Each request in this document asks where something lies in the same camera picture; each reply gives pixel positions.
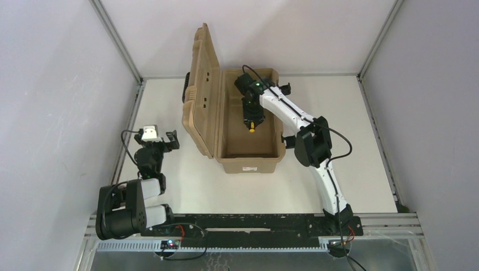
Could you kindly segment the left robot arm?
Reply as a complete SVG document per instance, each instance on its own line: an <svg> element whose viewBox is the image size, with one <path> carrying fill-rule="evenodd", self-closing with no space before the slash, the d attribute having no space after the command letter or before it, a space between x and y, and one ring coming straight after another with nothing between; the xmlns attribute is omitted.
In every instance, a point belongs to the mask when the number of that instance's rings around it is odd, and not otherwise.
<svg viewBox="0 0 479 271"><path fill-rule="evenodd" d="M134 139L140 148L133 160L140 176L100 189L95 230L101 240L125 239L173 222L173 212L167 203L149 207L145 203L165 193L164 154L180 147L175 130L166 136L168 141L147 127L135 132Z"/></svg>

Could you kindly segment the black yellow screwdriver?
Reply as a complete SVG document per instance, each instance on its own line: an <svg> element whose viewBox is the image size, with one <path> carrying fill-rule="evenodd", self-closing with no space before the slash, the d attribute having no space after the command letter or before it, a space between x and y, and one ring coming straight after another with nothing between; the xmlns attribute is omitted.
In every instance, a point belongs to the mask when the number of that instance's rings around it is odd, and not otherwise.
<svg viewBox="0 0 479 271"><path fill-rule="evenodd" d="M249 132L250 133L255 132L255 123L253 121L249 122Z"/></svg>

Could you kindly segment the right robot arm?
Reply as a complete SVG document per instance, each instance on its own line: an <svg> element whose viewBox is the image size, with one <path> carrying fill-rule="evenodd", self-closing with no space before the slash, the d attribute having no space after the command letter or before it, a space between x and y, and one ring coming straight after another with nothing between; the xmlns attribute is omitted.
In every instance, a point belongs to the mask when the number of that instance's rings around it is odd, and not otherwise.
<svg viewBox="0 0 479 271"><path fill-rule="evenodd" d="M255 80L248 73L239 76L234 84L243 96L243 122L250 131L264 121L264 110L268 110L296 133L283 138L286 148L292 148L299 163L313 175L324 215L338 228L346 225L353 212L333 171L330 134L334 130L326 118L313 117L288 99L290 84L278 86L268 78Z"/></svg>

